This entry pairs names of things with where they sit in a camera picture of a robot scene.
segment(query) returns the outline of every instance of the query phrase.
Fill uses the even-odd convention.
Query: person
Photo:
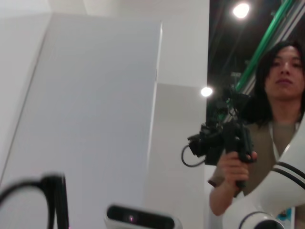
[[[237,152],[222,154],[209,180],[214,186],[210,208],[217,216],[241,192],[236,181],[246,181],[242,190],[245,196],[262,182],[290,143],[303,117],[305,57],[299,43],[280,42],[263,56],[257,66],[254,96],[249,104],[252,123],[248,128],[256,162],[242,163]],[[305,206],[296,207],[295,222],[296,229],[305,229]]]

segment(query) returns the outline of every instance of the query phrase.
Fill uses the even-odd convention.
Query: green pipe
[[[272,39],[276,29],[282,22],[283,18],[286,16],[286,13],[289,11],[290,7],[294,0],[286,0],[276,12],[272,22],[270,23],[266,33],[264,34],[261,42],[259,43],[250,63],[248,64],[246,70],[244,71],[240,81],[236,85],[236,90],[240,91],[248,82],[250,76],[254,72],[256,64],[258,63],[259,59],[262,57],[264,51],[266,50],[270,40]]]

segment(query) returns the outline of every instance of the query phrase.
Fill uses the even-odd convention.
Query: beige shirt
[[[249,180],[243,189],[244,195],[252,192],[267,176],[275,165],[273,142],[268,125],[258,127],[256,124],[249,125],[254,151],[257,153],[257,162],[249,165]],[[282,155],[295,133],[295,125],[273,124],[274,144],[279,156]],[[222,170],[217,167],[209,183],[214,187],[224,181]],[[296,207],[295,229],[305,229],[305,205]]]

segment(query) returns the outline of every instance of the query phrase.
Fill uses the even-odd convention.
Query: long black hair
[[[273,61],[277,54],[285,47],[293,46],[299,53],[303,71],[305,72],[305,56],[302,46],[298,42],[283,41],[276,44],[260,60],[255,74],[254,96],[242,112],[242,117],[250,123],[257,123],[259,126],[265,125],[273,118],[271,106],[265,91],[265,81],[269,75]],[[301,118],[305,111],[305,91],[302,96]]]

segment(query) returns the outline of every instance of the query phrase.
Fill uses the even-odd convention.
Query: ceiling light
[[[212,90],[211,88],[209,88],[209,87],[205,87],[205,88],[203,88],[203,89],[201,90],[201,94],[202,94],[202,96],[204,96],[204,97],[208,97],[208,96],[210,96],[212,93],[213,93],[213,90]]]
[[[245,18],[248,15],[249,10],[250,10],[249,4],[240,3],[234,8],[233,13],[238,18]]]

